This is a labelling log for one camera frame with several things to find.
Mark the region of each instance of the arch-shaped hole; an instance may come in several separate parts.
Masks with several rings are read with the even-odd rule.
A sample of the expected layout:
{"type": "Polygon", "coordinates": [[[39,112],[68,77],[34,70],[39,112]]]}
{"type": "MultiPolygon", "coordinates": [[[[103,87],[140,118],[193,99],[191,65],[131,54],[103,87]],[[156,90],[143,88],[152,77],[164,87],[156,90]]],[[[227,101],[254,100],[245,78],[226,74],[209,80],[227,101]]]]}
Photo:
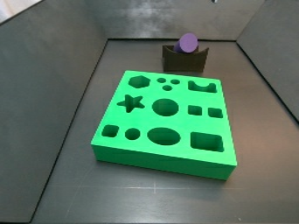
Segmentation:
{"type": "Polygon", "coordinates": [[[179,104],[171,99],[160,99],[154,102],[152,108],[159,116],[174,116],[179,111],[179,104]]]}
{"type": "Polygon", "coordinates": [[[174,129],[155,128],[147,133],[148,139],[160,145],[174,145],[182,140],[181,134],[174,129]]]}
{"type": "Polygon", "coordinates": [[[199,86],[195,81],[189,81],[189,89],[193,91],[206,92],[206,93],[218,93],[215,83],[211,83],[207,87],[199,86]]]}

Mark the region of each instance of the gray floor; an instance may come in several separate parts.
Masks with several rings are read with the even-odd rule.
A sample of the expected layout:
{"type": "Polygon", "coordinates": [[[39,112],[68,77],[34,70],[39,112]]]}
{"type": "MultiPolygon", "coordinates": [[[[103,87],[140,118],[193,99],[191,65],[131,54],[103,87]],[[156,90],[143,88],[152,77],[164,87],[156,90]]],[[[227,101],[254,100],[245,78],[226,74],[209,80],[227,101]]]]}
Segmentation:
{"type": "Polygon", "coordinates": [[[299,129],[235,43],[210,47],[238,153],[227,182],[98,162],[90,147],[126,70],[162,72],[167,41],[110,41],[34,222],[298,222],[299,129]]]}

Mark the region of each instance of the gray wall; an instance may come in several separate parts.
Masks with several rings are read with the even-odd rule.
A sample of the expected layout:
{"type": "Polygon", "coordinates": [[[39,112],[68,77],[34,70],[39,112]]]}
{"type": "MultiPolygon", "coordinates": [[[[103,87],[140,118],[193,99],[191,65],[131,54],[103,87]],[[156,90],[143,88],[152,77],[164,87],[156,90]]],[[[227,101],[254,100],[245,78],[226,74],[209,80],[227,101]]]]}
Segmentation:
{"type": "Polygon", "coordinates": [[[0,222],[28,222],[107,39],[80,0],[0,26],[0,222]]]}
{"type": "Polygon", "coordinates": [[[298,22],[298,0],[267,0],[238,43],[299,121],[298,22]]]}
{"type": "Polygon", "coordinates": [[[115,39],[237,40],[266,0],[88,0],[88,6],[115,39]]]}

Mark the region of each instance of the hexagonal hole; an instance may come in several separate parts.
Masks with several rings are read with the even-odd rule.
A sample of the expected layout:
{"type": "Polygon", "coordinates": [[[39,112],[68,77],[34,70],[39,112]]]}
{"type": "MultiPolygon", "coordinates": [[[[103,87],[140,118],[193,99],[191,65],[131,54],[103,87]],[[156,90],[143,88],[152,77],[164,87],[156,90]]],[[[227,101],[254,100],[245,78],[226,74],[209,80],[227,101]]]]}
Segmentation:
{"type": "Polygon", "coordinates": [[[151,80],[146,78],[143,75],[132,77],[128,81],[128,85],[134,88],[147,88],[150,86],[151,80]]]}

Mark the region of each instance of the small round hole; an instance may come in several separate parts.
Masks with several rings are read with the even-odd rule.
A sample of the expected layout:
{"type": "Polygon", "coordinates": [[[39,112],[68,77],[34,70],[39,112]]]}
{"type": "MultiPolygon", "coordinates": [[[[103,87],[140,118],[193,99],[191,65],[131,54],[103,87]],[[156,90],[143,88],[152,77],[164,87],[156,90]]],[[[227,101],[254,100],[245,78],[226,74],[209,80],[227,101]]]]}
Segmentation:
{"type": "Polygon", "coordinates": [[[181,84],[181,81],[179,80],[171,80],[171,83],[177,85],[177,84],[181,84]]]}
{"type": "Polygon", "coordinates": [[[168,86],[168,85],[166,85],[166,86],[163,86],[163,90],[164,91],[171,91],[174,88],[171,87],[171,86],[168,86]]]}
{"type": "Polygon", "coordinates": [[[139,129],[128,129],[126,131],[126,138],[128,140],[136,140],[140,137],[140,130],[139,129]]]}
{"type": "Polygon", "coordinates": [[[159,78],[158,81],[159,81],[160,83],[166,83],[166,78],[159,78]]]}

